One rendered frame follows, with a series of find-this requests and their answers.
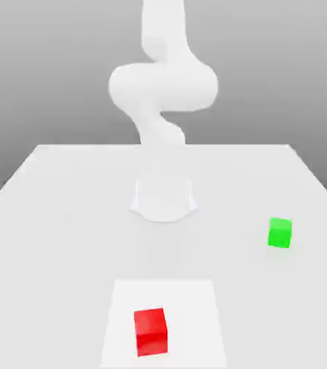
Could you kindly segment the small green cube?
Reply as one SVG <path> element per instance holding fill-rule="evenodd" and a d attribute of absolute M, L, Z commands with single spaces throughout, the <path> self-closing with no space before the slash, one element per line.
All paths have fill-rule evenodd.
<path fill-rule="evenodd" d="M 270 218 L 267 244 L 279 248 L 289 248 L 292 238 L 292 220 Z"/>

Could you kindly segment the small red cube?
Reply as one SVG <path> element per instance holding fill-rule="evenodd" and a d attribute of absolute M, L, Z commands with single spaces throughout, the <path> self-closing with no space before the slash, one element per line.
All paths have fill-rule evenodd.
<path fill-rule="evenodd" d="M 169 351 L 168 328 L 163 308 L 135 311 L 133 318 L 138 357 Z"/>

